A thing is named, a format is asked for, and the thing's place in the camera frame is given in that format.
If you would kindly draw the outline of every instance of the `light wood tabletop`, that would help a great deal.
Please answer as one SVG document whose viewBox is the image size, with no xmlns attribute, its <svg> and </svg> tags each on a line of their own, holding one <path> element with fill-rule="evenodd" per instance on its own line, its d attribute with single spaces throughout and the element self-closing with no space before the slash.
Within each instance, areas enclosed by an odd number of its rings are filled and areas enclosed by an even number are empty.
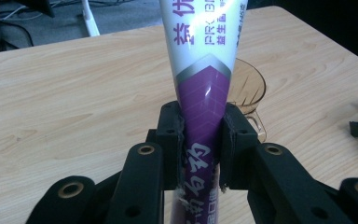
<svg viewBox="0 0 358 224">
<path fill-rule="evenodd" d="M 264 76 L 267 141 L 317 180 L 358 177 L 358 57 L 284 9 L 248 10 L 237 57 Z M 69 175 L 99 183 L 176 99 L 161 26 L 0 53 L 0 223 L 24 223 Z M 172 193 L 166 192 L 169 220 Z M 220 223 L 253 223 L 246 191 L 220 195 Z"/>
</svg>

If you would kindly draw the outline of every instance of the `amber transparent cup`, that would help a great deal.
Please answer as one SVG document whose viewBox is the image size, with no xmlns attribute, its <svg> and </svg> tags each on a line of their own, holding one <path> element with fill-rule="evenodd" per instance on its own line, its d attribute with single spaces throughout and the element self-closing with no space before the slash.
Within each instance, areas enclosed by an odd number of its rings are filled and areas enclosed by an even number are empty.
<svg viewBox="0 0 358 224">
<path fill-rule="evenodd" d="M 267 133 L 256 109 L 266 88 L 266 81 L 257 69 L 243 60 L 235 61 L 227 101 L 236 105 L 249 120 L 261 143 L 266 141 Z"/>
</svg>

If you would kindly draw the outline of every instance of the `purple and white tube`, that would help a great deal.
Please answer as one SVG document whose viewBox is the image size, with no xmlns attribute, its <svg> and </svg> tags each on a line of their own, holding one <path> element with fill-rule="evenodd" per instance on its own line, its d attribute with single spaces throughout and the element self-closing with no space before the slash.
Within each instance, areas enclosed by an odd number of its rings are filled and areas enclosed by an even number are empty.
<svg viewBox="0 0 358 224">
<path fill-rule="evenodd" d="M 220 126 L 247 0 L 160 0 L 185 119 L 185 184 L 171 223 L 216 224 Z"/>
</svg>

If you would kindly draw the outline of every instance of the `wood grain surface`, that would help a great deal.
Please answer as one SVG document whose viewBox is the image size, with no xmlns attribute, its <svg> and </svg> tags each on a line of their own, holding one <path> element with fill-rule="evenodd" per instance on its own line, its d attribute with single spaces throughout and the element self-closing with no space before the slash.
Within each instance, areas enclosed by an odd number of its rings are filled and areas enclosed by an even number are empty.
<svg viewBox="0 0 358 224">
<path fill-rule="evenodd" d="M 237 56 L 266 80 L 268 142 L 331 187 L 358 176 L 357 56 L 278 7 L 247 11 Z M 0 53 L 0 223 L 24 223 L 61 178 L 121 170 L 175 99 L 161 26 Z M 219 220 L 254 222 L 246 191 L 221 194 Z"/>
</svg>

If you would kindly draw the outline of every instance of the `gray floor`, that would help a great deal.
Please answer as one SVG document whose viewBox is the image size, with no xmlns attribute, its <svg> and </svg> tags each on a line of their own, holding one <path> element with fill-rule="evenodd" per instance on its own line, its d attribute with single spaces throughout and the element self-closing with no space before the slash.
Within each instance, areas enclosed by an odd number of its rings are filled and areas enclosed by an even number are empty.
<svg viewBox="0 0 358 224">
<path fill-rule="evenodd" d="M 115 3 L 117 0 L 102 1 Z M 119 0 L 119 2 L 121 2 L 120 5 L 109 7 L 97 7 L 100 5 L 90 2 L 101 35 L 162 24 L 158 0 L 127 2 Z M 0 11 L 14 11 L 20 6 L 16 2 L 2 3 Z M 27 12 L 14 14 L 5 21 L 24 27 L 30 33 L 35 46 L 46 45 L 88 37 L 82 9 L 83 7 L 78 1 L 77 4 L 71 6 L 54 7 L 54 18 L 40 15 L 38 12 Z M 1 31 L 2 37 L 13 45 L 19 48 L 31 46 L 27 34 L 21 28 L 2 24 Z"/>
</svg>

